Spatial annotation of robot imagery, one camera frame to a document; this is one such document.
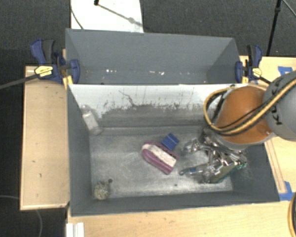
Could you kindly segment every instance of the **small gray object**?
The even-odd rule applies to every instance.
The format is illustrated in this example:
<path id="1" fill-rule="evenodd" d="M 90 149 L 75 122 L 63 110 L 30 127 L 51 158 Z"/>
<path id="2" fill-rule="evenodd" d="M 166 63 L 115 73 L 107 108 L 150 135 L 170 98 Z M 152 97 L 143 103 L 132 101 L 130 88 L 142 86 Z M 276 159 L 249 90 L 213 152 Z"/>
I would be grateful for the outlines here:
<path id="1" fill-rule="evenodd" d="M 106 200 L 110 196 L 110 183 L 112 179 L 106 182 L 99 181 L 93 190 L 93 195 L 98 200 Z"/>

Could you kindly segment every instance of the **blue clamp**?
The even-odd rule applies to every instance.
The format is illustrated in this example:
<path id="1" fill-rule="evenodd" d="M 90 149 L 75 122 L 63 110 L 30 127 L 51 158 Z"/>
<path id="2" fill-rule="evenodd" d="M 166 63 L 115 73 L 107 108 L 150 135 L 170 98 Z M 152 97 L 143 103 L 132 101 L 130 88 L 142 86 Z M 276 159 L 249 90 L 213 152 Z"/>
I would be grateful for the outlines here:
<path id="1" fill-rule="evenodd" d="M 258 80 L 260 73 L 259 64 L 262 60 L 262 49 L 257 45 L 247 45 L 248 57 L 246 66 L 241 61 L 236 62 L 235 77 L 236 82 L 241 83 L 242 78 L 248 78 L 248 81 Z"/>
<path id="2" fill-rule="evenodd" d="M 66 64 L 64 57 L 53 52 L 55 41 L 53 39 L 37 39 L 31 44 L 31 53 L 37 59 L 40 66 L 46 65 L 48 67 L 35 69 L 35 73 L 39 79 L 52 80 L 62 84 L 64 76 L 61 74 L 62 70 L 67 70 L 67 75 L 71 75 L 73 83 L 78 83 L 80 78 L 80 66 L 78 60 L 73 59 Z"/>
<path id="3" fill-rule="evenodd" d="M 172 133 L 169 133 L 167 137 L 165 137 L 161 144 L 165 146 L 169 150 L 173 150 L 175 146 L 179 143 L 179 140 L 176 136 L 174 136 Z"/>
<path id="4" fill-rule="evenodd" d="M 280 201 L 291 201 L 293 196 L 294 196 L 294 192 L 292 192 L 292 188 L 289 182 L 284 181 L 285 186 L 286 186 L 286 193 L 281 193 L 278 196 L 280 197 Z"/>

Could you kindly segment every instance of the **gray panel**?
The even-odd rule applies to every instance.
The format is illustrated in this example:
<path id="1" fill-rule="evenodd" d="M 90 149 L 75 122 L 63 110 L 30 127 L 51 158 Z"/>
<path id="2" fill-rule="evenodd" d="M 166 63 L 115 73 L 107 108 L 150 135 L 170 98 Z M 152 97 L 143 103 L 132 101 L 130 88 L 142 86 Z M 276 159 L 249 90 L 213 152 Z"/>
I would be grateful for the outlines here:
<path id="1" fill-rule="evenodd" d="M 66 52 L 80 62 L 79 83 L 234 83 L 239 60 L 232 38 L 72 29 Z"/>
<path id="2" fill-rule="evenodd" d="M 80 108 L 68 90 L 68 140 L 70 163 L 70 203 L 72 213 L 79 212 L 91 200 L 89 134 Z"/>
<path id="3" fill-rule="evenodd" d="M 239 54 L 234 39 L 220 54 L 211 69 L 207 72 L 208 83 L 233 83 L 235 80 L 235 65 L 239 61 Z"/>

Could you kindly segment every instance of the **wooden board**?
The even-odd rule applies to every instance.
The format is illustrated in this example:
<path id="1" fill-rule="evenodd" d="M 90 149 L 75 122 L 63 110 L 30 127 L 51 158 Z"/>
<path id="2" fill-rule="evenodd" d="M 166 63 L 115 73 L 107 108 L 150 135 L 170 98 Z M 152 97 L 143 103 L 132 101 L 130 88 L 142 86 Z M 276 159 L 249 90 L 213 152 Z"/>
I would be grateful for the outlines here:
<path id="1" fill-rule="evenodd" d="M 26 76 L 33 68 L 26 68 Z M 38 79 L 25 84 L 21 210 L 65 207 L 69 202 L 65 106 L 63 85 Z"/>

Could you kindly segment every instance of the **yellow-striped cable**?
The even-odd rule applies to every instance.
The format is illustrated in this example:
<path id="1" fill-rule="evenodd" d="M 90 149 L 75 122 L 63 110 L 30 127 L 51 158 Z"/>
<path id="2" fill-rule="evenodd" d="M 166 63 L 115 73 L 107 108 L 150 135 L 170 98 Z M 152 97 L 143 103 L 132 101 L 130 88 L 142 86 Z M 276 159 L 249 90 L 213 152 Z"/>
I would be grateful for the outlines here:
<path id="1" fill-rule="evenodd" d="M 240 127 L 238 128 L 235 128 L 235 129 L 232 129 L 230 131 L 227 131 L 229 130 L 229 128 L 226 128 L 226 129 L 221 129 L 217 126 L 215 126 L 211 120 L 209 119 L 208 117 L 208 114 L 207 114 L 207 103 L 209 101 L 209 99 L 211 99 L 214 95 L 218 94 L 218 93 L 221 93 L 223 91 L 227 91 L 228 89 L 230 88 L 225 88 L 225 89 L 221 89 L 221 90 L 217 90 L 215 92 L 213 92 L 212 94 L 210 94 L 205 102 L 204 102 L 204 106 L 203 106 L 203 111 L 204 111 L 204 117 L 205 117 L 205 120 L 207 122 L 207 124 L 215 131 L 218 131 L 220 133 L 223 133 L 224 135 L 232 135 L 232 134 L 235 134 L 235 133 L 239 133 L 239 132 L 242 132 L 244 131 L 245 129 L 247 129 L 250 125 L 252 125 L 254 122 L 256 122 L 259 118 L 261 118 L 273 105 L 276 104 L 276 102 L 284 96 L 284 94 L 286 92 L 288 92 L 292 87 L 294 87 L 296 85 L 296 78 L 294 80 L 292 80 L 289 84 L 287 84 L 283 89 L 280 90 L 280 92 L 265 106 L 263 107 L 257 114 L 255 114 L 254 116 L 252 116 L 251 119 L 249 119 L 248 121 L 246 121 L 245 123 L 243 123 Z"/>

